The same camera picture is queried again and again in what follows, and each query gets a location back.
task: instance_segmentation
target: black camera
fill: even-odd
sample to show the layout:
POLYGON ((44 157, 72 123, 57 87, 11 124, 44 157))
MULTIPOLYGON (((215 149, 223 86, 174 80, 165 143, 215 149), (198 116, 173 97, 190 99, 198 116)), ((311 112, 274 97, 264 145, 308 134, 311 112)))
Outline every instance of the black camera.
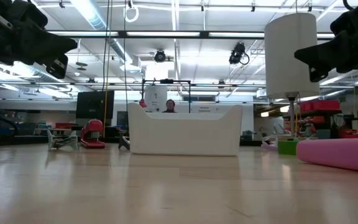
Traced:
POLYGON ((249 57, 246 54, 246 47, 244 46, 244 43, 237 43, 236 46, 234 46, 234 49, 231 51, 231 55, 229 57, 229 63, 231 65, 236 65, 238 63, 241 63, 243 65, 248 64, 247 63, 242 63, 241 59, 246 56, 248 58, 248 62, 249 62, 249 57))
POLYGON ((47 17, 32 3, 0 0, 0 62, 37 62, 54 77, 64 78, 68 62, 65 53, 77 48, 77 43, 48 33, 47 24, 47 17))
POLYGON ((358 70, 358 6, 353 9, 343 2, 349 11, 331 23, 335 38, 295 52, 295 58, 309 65, 311 82, 326 78, 334 68, 338 73, 358 70))

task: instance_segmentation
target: metal beam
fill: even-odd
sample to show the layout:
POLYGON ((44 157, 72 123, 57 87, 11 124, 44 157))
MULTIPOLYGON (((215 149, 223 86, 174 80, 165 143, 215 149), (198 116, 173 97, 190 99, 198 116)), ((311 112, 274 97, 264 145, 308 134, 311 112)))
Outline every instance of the metal beam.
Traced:
POLYGON ((320 21, 327 13, 329 13, 331 10, 335 8, 336 5, 338 5, 339 2, 342 0, 335 0, 331 5, 329 5, 316 19, 316 22, 320 21))

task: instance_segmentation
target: metal frame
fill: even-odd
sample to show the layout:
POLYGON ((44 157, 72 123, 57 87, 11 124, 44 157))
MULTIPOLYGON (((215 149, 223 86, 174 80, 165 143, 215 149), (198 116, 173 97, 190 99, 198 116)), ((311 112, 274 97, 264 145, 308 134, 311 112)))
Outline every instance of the metal frame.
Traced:
MULTIPOLYGON (((191 81, 190 80, 169 80, 169 81, 173 81, 174 83, 177 82, 177 83, 187 83, 189 85, 189 113, 191 112, 191 81)), ((155 82, 160 82, 160 84, 164 84, 164 83, 161 83, 161 80, 145 80, 143 79, 142 80, 142 99, 144 99, 144 85, 146 82, 152 82, 150 86, 155 86, 155 82)))

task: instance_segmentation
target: black equipment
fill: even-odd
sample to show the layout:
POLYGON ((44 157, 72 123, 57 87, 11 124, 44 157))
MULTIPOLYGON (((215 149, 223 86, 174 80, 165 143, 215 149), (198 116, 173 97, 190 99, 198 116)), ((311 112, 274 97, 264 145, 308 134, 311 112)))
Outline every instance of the black equipment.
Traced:
POLYGON ((224 80, 219 80, 219 85, 225 85, 224 80))
POLYGON ((358 6, 353 9, 343 2, 349 11, 331 23, 335 38, 295 52, 295 58, 309 65, 311 82, 326 78, 334 68, 338 73, 358 70, 358 6))
POLYGON ((166 59, 166 55, 163 50, 158 50, 157 53, 154 55, 154 60, 156 62, 164 62, 166 59))
POLYGON ((246 54, 246 47, 244 46, 244 43, 237 43, 234 49, 231 51, 231 55, 229 58, 229 62, 231 65, 236 65, 238 63, 241 63, 243 65, 247 65, 249 63, 249 56, 246 54), (248 58, 247 63, 242 63, 241 59, 246 56, 248 58))
POLYGON ((69 50, 77 48, 75 40, 45 31, 47 17, 27 1, 0 0, 0 62, 13 65, 21 61, 45 65, 48 73, 64 78, 69 50))
MULTIPOLYGON (((106 92, 89 91, 78 93, 77 109, 75 117, 84 119, 104 120, 104 110, 106 109, 106 92)), ((108 91, 106 119, 112 119, 114 106, 114 90, 108 91)))

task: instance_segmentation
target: security camera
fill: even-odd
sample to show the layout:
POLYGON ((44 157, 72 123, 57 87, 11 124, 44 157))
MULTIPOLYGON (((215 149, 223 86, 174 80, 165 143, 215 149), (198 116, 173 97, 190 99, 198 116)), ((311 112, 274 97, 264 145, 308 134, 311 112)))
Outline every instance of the security camera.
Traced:
POLYGON ((154 55, 154 60, 156 62, 164 62, 166 59, 166 55, 163 50, 158 50, 157 53, 154 55))

